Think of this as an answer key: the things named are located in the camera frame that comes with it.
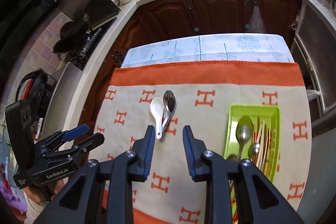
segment person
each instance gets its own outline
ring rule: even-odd
[[[56,182],[54,187],[54,195],[51,197],[51,200],[53,200],[55,195],[57,195],[63,187],[63,180],[59,180]],[[43,209],[46,207],[48,202],[42,201],[43,196],[36,188],[28,186],[24,189],[24,192],[27,202],[27,218],[25,219],[25,224],[33,224],[37,217],[40,215],[40,213],[43,211]]]

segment finger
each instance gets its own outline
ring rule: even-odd
[[[62,179],[57,181],[54,187],[54,193],[57,195],[63,187],[64,187],[64,181]]]
[[[41,202],[42,196],[39,190],[29,186],[29,187],[26,187],[24,191],[29,199],[37,203]]]

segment green tray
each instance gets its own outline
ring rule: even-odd
[[[278,106],[263,106],[263,105],[241,105],[233,104],[230,107],[229,122],[227,129],[226,145],[224,158],[230,154],[238,154],[239,144],[236,140],[236,127],[239,119],[242,116],[249,116],[255,125],[257,131],[258,116],[260,123],[265,121],[267,128],[271,128],[271,147],[268,162],[268,170],[266,177],[270,182],[274,182],[275,173],[278,166],[279,147],[280,147],[280,108]],[[242,159],[248,159],[248,149],[252,143],[252,138],[244,146],[241,154]]]

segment white tablecloth with plant print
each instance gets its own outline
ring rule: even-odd
[[[132,48],[121,68],[205,60],[294,63],[285,40],[279,35],[226,33],[184,37]]]

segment plastic bag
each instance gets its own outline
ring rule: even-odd
[[[258,6],[253,8],[249,24],[246,26],[246,33],[265,33],[264,22]]]
[[[318,96],[321,95],[321,92],[317,90],[306,90],[308,96],[308,102],[315,100]]]

